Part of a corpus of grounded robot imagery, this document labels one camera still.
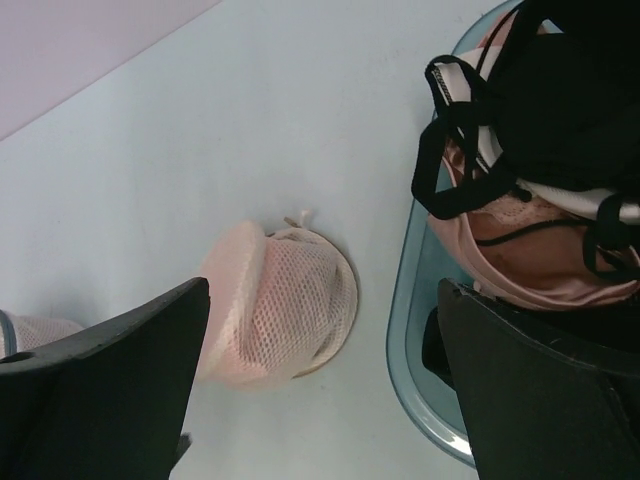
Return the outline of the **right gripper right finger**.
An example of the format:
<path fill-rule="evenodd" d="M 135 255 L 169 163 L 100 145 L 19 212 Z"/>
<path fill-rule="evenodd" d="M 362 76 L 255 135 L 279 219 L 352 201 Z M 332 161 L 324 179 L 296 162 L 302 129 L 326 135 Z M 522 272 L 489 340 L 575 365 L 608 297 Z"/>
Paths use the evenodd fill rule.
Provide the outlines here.
<path fill-rule="evenodd" d="M 447 360 L 482 479 L 639 475 L 639 309 L 523 311 L 438 287 Z"/>

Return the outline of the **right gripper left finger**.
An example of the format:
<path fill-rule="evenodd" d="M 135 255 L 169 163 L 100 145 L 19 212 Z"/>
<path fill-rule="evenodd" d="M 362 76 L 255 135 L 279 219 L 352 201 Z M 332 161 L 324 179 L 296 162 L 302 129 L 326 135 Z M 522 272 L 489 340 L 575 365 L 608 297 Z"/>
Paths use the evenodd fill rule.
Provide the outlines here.
<path fill-rule="evenodd" d="M 193 278 L 115 318 L 1 358 L 5 479 L 166 479 L 209 314 Z"/>

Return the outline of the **pink mesh laundry bag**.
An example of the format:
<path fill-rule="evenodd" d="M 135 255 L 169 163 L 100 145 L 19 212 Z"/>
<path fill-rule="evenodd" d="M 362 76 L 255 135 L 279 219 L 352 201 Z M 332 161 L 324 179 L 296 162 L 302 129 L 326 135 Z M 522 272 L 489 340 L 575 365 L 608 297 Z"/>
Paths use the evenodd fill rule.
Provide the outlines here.
<path fill-rule="evenodd" d="M 348 259 L 303 221 L 266 232 L 227 231 L 206 256 L 210 309 L 199 380 L 268 388 L 329 362 L 353 327 L 359 300 Z"/>

